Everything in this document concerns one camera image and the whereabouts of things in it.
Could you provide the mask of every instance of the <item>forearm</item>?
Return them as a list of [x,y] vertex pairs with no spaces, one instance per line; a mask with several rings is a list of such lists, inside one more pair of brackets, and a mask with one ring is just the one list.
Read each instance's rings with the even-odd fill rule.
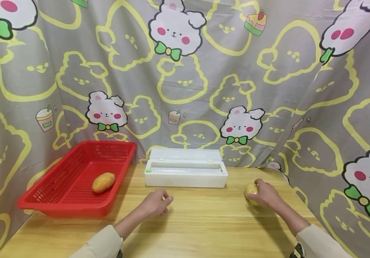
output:
[[271,208],[285,221],[291,233],[296,236],[311,224],[291,208],[285,201],[274,204]]
[[128,236],[139,226],[142,221],[146,219],[146,214],[139,208],[134,209],[130,214],[120,220],[115,226],[116,232],[123,240],[126,240]]

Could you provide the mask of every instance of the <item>storage box lid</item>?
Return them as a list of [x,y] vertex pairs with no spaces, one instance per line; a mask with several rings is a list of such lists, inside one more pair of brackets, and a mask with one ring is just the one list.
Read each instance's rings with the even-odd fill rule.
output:
[[217,149],[153,148],[150,151],[149,159],[222,161],[221,152]]

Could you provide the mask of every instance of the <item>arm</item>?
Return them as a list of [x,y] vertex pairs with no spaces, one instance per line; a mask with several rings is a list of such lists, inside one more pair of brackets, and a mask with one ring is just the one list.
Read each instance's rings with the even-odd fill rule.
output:
[[296,235],[311,224],[298,214],[291,206],[281,199],[282,202],[271,204],[271,209],[278,214],[286,223],[291,233]]
[[269,207],[286,223],[291,233],[296,237],[307,258],[351,258],[331,236],[316,225],[311,225],[306,219],[289,206],[278,194],[275,188],[262,179],[256,179],[258,193],[248,194],[248,199],[262,206]]
[[117,258],[123,240],[147,218],[165,215],[172,201],[173,196],[169,196],[165,190],[150,193],[130,214],[115,226],[103,228],[70,258]]

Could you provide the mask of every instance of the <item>strawberry illustration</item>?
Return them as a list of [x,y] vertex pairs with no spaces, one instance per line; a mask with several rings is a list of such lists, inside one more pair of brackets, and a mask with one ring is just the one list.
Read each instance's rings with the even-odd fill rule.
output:
[[258,21],[262,20],[265,16],[264,10],[260,10],[260,13],[258,14]]

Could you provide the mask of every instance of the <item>white plastic box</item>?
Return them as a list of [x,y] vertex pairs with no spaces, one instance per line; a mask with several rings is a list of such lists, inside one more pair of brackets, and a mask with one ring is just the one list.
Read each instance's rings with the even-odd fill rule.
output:
[[228,172],[215,149],[153,148],[145,169],[147,186],[224,188]]

